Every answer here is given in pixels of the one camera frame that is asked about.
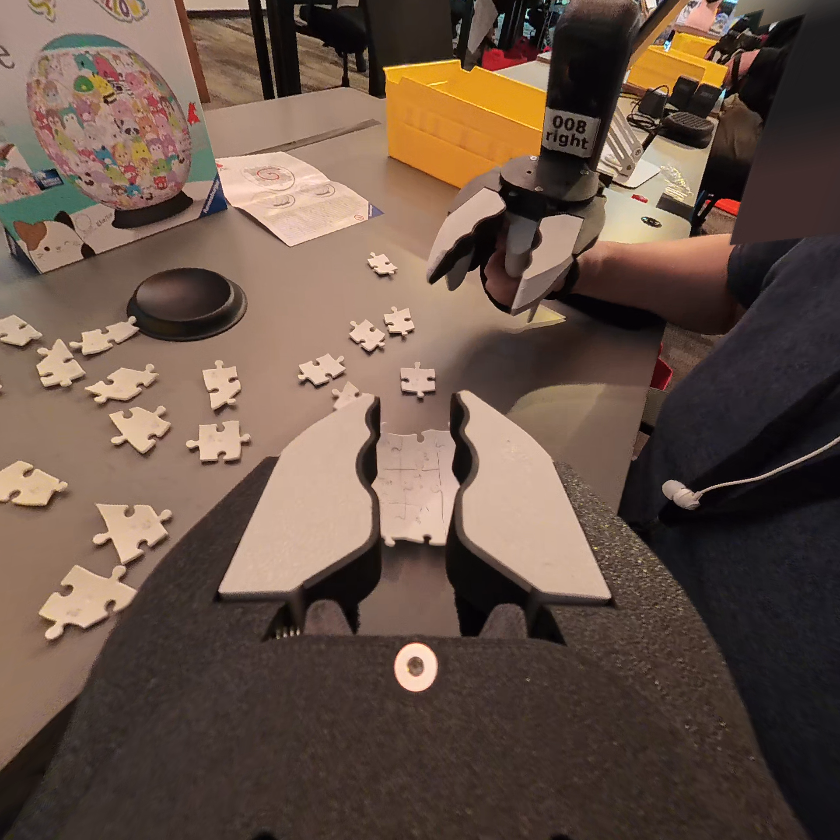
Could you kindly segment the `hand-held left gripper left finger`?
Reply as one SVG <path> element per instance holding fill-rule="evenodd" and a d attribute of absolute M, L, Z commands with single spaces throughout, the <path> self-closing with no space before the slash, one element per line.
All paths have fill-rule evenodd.
<path fill-rule="evenodd" d="M 381 403 L 362 394 L 280 453 L 218 587 L 226 600 L 362 602 L 382 572 Z"/>

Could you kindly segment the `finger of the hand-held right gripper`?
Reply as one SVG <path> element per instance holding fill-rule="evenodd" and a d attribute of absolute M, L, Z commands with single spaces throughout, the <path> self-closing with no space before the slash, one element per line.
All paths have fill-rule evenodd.
<path fill-rule="evenodd" d="M 506 205 L 495 191 L 478 191 L 456 207 L 437 232 L 427 260 L 427 282 L 446 279 L 447 289 L 457 289 L 478 267 L 479 257 L 491 249 Z"/>
<path fill-rule="evenodd" d="M 510 315 L 535 310 L 555 285 L 565 279 L 582 226 L 583 218 L 570 214 L 545 217 L 533 229 L 536 237 L 528 251 L 520 254 L 508 251 L 508 270 L 519 272 Z"/>

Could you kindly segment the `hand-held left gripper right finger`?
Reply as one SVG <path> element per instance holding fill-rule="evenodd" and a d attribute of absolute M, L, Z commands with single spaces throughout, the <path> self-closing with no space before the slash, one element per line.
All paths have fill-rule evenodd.
<path fill-rule="evenodd" d="M 551 456 L 460 391 L 450 403 L 458 480 L 449 581 L 472 604 L 607 604 L 612 594 Z"/>

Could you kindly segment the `assembled white puzzle section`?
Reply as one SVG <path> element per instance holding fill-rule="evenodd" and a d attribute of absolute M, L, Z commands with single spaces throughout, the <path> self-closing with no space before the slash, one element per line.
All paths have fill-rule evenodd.
<path fill-rule="evenodd" d="M 382 431 L 376 446 L 381 537 L 446 544 L 459 482 L 453 471 L 455 441 L 448 430 L 399 435 Z"/>

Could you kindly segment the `person's right forearm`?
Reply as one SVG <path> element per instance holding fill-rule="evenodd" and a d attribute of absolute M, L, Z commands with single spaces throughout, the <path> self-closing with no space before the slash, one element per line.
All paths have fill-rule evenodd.
<path fill-rule="evenodd" d="M 721 335 L 746 312 L 728 288 L 733 250 L 724 234 L 661 243 L 599 241 L 579 258 L 574 291 L 646 310 L 679 329 Z"/>

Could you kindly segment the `scattered loose puzzle pieces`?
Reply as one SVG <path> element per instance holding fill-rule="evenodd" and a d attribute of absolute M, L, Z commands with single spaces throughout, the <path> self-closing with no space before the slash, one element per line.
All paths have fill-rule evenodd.
<path fill-rule="evenodd" d="M 137 331 L 111 349 L 85 355 L 84 328 L 129 318 L 130 289 L 100 286 L 92 269 L 78 284 L 28 280 L 6 284 L 2 316 L 15 314 L 43 333 L 24 346 L 2 342 L 2 467 L 25 461 L 66 488 L 41 506 L 2 502 L 2 653 L 35 645 L 49 622 L 36 615 L 78 564 L 105 576 L 120 565 L 98 505 L 140 523 L 137 542 L 122 543 L 122 580 L 139 587 L 175 563 L 179 541 L 263 458 L 276 456 L 300 431 L 329 414 L 331 389 L 366 373 L 353 350 L 349 318 L 339 317 L 338 343 L 322 350 L 348 367 L 339 382 L 299 380 L 305 351 L 287 326 L 263 318 L 256 292 L 231 330 L 194 342 L 169 342 Z"/>

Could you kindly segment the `puzzle ball box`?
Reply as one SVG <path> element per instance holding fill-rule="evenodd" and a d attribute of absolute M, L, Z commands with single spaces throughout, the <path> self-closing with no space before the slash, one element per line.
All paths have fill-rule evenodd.
<path fill-rule="evenodd" d="M 174 2 L 1 2 L 1 218 L 43 275 L 228 203 Z"/>

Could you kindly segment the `person's right hand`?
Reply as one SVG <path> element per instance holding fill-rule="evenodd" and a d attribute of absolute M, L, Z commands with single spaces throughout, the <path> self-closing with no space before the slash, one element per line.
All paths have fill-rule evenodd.
<path fill-rule="evenodd" d="M 521 276 L 508 274 L 505 268 L 506 257 L 506 241 L 501 238 L 497 241 L 491 257 L 481 269 L 480 274 L 482 287 L 490 302 L 496 309 L 510 314 L 512 303 L 519 289 Z"/>

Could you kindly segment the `white tablet stand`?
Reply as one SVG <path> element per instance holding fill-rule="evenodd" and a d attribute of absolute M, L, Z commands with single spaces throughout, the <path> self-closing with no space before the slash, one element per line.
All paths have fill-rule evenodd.
<path fill-rule="evenodd" d="M 661 174 L 659 166 L 643 161 L 643 154 L 643 144 L 616 108 L 597 165 L 599 175 L 626 189 L 637 189 Z"/>

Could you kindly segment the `yellow bin on far table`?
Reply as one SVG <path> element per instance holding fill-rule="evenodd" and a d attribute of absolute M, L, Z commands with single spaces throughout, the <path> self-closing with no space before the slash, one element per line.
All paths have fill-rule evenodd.
<path fill-rule="evenodd" d="M 456 59 L 384 69 L 388 154 L 455 187 L 537 155 L 546 94 Z"/>

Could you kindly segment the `yellow plastic bin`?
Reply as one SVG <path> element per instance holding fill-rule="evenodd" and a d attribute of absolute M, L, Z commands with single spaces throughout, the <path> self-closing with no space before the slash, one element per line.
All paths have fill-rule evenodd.
<path fill-rule="evenodd" d="M 680 77 L 722 88 L 727 75 L 724 65 L 706 60 L 716 44 L 711 38 L 677 32 L 668 49 L 651 45 L 629 69 L 626 83 L 638 88 L 673 89 Z"/>

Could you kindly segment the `folded instruction leaflet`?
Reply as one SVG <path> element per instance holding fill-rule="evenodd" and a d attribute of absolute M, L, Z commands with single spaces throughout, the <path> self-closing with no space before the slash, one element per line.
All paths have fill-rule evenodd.
<path fill-rule="evenodd" d="M 228 203 L 290 247 L 382 215 L 348 186 L 283 151 L 216 163 Z"/>

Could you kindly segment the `black office chair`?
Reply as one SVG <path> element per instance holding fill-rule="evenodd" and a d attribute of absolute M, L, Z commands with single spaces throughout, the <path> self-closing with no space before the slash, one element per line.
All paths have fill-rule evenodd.
<path fill-rule="evenodd" d="M 356 6 L 340 6 L 338 2 L 301 2 L 299 18 L 303 22 L 300 32 L 320 39 L 341 58 L 342 84 L 345 87 L 350 84 L 348 73 L 351 56 L 355 59 L 358 72 L 364 74 L 368 70 L 364 54 L 369 46 L 369 38 L 361 3 Z"/>

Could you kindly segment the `black round stand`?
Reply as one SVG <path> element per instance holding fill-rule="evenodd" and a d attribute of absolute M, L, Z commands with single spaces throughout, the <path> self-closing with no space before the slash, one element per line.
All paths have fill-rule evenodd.
<path fill-rule="evenodd" d="M 245 292 L 215 270 L 167 269 L 141 282 L 127 305 L 135 326 L 155 340 L 207 340 L 233 328 L 246 314 Z"/>

